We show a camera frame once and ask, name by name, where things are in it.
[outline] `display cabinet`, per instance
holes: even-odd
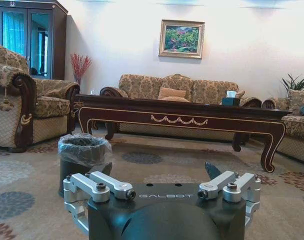
[[[68,11],[56,0],[0,0],[0,44],[36,78],[64,79]]]

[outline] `framed painting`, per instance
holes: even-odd
[[[158,55],[201,59],[204,22],[162,20]]]

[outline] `trash can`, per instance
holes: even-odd
[[[63,180],[67,175],[85,174],[94,166],[101,167],[103,173],[109,175],[112,147],[110,143],[102,137],[94,137],[88,133],[78,133],[75,135],[65,135],[58,141],[58,155],[60,157],[60,184],[58,194],[63,197]]]

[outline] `sofa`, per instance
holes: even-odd
[[[25,57],[0,45],[0,147],[24,152],[31,144],[75,129],[75,82],[29,75]]]
[[[292,111],[282,118],[286,133],[277,151],[304,162],[304,116],[299,107],[304,105],[304,92],[290,90],[289,97],[272,97],[263,102],[262,107]]]
[[[104,87],[102,96],[112,96],[133,99],[157,100],[161,87],[186,91],[185,99],[193,103],[219,105],[227,91],[239,91],[234,82],[192,80],[181,74],[166,77],[123,74],[118,87]],[[261,108],[262,102],[256,97],[242,97],[240,106]],[[226,131],[211,131],[201,129],[153,126],[120,123],[116,125],[116,133],[144,134],[152,136],[207,139],[232,141],[234,133]]]

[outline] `carpet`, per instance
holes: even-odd
[[[98,137],[104,133],[96,131]],[[58,195],[58,139],[25,153],[0,148],[0,240],[86,240]],[[304,240],[304,164],[276,154],[275,172],[261,169],[263,146],[116,134],[110,141],[111,176],[130,183],[201,183],[205,162],[220,171],[256,173],[261,205],[246,230],[248,240]]]

